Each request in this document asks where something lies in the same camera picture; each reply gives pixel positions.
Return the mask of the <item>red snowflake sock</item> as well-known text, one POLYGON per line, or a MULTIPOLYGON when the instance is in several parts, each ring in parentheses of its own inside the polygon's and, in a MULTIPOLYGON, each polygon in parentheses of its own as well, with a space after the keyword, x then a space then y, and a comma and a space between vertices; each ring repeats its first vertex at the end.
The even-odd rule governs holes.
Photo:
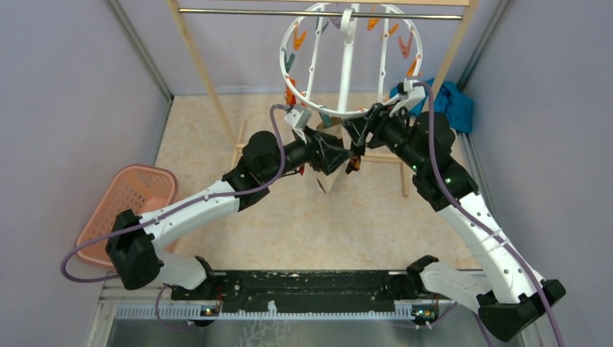
POLYGON ((296 96, 293 94, 290 87, 286 87, 284 95, 285 95, 287 105, 293 106, 296 104, 296 96))

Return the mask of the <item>blue crumpled cloth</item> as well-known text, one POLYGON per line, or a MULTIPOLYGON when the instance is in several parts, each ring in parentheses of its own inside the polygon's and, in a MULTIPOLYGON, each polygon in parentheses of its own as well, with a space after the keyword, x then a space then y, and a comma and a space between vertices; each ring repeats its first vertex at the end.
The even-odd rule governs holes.
POLYGON ((434 112, 446 115, 455 131, 470 134, 473 131, 473 105, 473 100, 462 94, 454 82, 445 81, 434 100, 434 112))

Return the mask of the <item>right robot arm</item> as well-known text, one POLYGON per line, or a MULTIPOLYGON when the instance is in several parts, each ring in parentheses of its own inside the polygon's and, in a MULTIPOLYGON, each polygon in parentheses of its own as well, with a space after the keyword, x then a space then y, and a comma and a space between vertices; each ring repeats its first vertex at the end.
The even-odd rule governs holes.
POLYGON ((386 147, 413 170, 419 195, 454 228, 483 271, 476 278, 425 256, 410 268, 411 295, 433 292, 456 301, 502 341, 547 317, 557 344, 564 345, 552 311, 564 286, 535 271, 498 225, 472 176, 451 155, 455 134, 444 114, 427 111, 408 126, 391 107, 375 104, 342 125, 355 146, 386 147))

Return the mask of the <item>red black plaid sock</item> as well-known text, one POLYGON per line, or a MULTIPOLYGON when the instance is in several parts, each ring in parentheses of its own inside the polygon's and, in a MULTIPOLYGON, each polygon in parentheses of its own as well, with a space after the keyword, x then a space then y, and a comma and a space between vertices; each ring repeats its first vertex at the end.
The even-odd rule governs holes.
POLYGON ((345 172, 346 174, 351 174, 353 172, 359 171, 360 169, 361 169, 361 156, 355 155, 349 159, 345 172))

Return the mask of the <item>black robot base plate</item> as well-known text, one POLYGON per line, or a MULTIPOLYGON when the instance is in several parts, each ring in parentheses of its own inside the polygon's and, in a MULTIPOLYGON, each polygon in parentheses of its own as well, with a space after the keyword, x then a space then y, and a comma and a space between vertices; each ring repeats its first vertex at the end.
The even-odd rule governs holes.
POLYGON ((280 313, 340 314, 393 312, 398 301, 431 304, 435 295, 404 270, 227 270, 196 289, 174 286, 171 298, 216 301, 224 313, 265 312, 273 302, 280 313))

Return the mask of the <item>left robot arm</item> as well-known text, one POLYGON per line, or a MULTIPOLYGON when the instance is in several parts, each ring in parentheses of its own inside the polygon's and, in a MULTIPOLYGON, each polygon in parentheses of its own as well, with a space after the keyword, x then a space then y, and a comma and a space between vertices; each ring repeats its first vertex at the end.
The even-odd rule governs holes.
POLYGON ((332 135, 309 127, 303 134, 284 145, 272 132, 257 132, 236 166, 208 188, 148 213, 121 211, 105 251, 123 287, 133 291, 157 281, 210 298, 217 288, 211 267, 202 257, 171 254, 167 246, 206 223, 255 205, 290 171, 308 165, 329 175, 353 155, 332 135))

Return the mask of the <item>white round clip hanger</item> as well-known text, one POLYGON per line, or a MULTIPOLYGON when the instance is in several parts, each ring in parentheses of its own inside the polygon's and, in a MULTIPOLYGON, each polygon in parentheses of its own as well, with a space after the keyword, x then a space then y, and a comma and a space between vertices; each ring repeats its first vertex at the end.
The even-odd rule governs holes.
POLYGON ((412 87, 421 75, 424 44, 415 17, 392 4, 334 7, 319 2, 295 14, 278 49, 284 98, 342 119, 365 108, 350 105, 357 83, 366 80, 375 101, 412 106, 424 96, 412 87))

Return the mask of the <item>wooden rack frame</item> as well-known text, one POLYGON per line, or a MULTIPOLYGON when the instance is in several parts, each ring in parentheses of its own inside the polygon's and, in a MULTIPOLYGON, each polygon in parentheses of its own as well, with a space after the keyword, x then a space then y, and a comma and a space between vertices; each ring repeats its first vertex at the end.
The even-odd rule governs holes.
MULTIPOLYGON (((213 81, 210 78, 209 71, 207 70, 205 61, 194 41, 193 35, 185 19, 185 14, 235 14, 235 15, 262 15, 262 16, 292 16, 293 22, 288 27, 286 33, 283 36, 283 41, 279 50, 280 70, 285 81, 286 87, 290 87, 293 94, 296 96, 296 104, 302 105, 306 108, 311 108, 322 114, 329 116, 335 116, 342 120, 352 119, 360 117, 366 113, 364 109, 357 111, 349 111, 346 108, 349 87, 351 81, 351 69, 353 63, 353 47, 355 41, 355 30, 357 25, 355 21, 359 18, 367 18, 369 20, 369 27, 373 28, 376 25, 377 20, 384 21, 384 30, 382 32, 382 47, 380 53, 380 70, 379 70, 379 82, 377 90, 377 99, 379 102, 387 105, 389 99, 383 97, 383 87, 386 76, 385 64, 387 58, 387 42, 392 36, 393 29, 389 26, 390 20, 401 20, 405 23, 408 31, 410 32, 409 45, 416 48, 417 52, 411 63, 411 68, 408 70, 405 80, 417 80, 420 76, 420 68, 423 63, 423 43, 421 36, 415 24, 414 20, 426 20, 425 14, 406 14, 400 10, 400 6, 403 5, 402 1, 373 1, 374 7, 381 7, 382 12, 360 12, 359 7, 361 2, 346 2, 346 8, 343 11, 329 12, 326 10, 326 2, 318 2, 302 12, 281 11, 281 10, 255 10, 255 9, 192 9, 183 8, 178 1, 168 1, 168 8, 170 9, 173 18, 178 26, 179 32, 186 44, 186 47, 192 57, 192 61, 197 69, 200 79, 205 86, 205 89, 209 95, 210 100, 213 102, 214 108, 219 113, 220 120, 226 131, 227 135, 231 134, 232 128, 229 124, 227 115, 224 113, 220 100, 217 94, 217 90, 213 81), (336 108, 325 108, 320 104, 316 104, 311 99, 312 83, 307 83, 307 89, 304 92, 299 91, 295 84, 292 83, 292 77, 289 70, 285 65, 285 57, 287 52, 287 45, 292 44, 295 51, 299 50, 302 42, 305 39, 305 34, 299 33, 299 26, 301 22, 307 17, 315 17, 319 21, 317 29, 315 30, 315 43, 312 51, 312 61, 309 65, 309 76, 313 77, 317 67, 317 55, 319 51, 320 38, 324 33, 322 19, 327 17, 330 19, 334 26, 338 27, 343 35, 343 62, 341 66, 340 76, 340 89, 338 92, 338 105, 336 108)), ((291 147, 289 145, 283 145, 280 136, 276 137, 276 144, 274 148, 278 151, 279 169, 275 174, 275 179, 279 179, 282 174, 288 170, 298 171, 303 165, 309 164, 309 152, 307 151, 308 143, 303 143, 300 139, 297 139, 298 145, 291 147)), ((365 155, 363 153, 356 153, 352 151, 352 157, 360 155, 361 159, 378 163, 394 163, 395 159, 390 156, 377 157, 375 155, 365 155)))

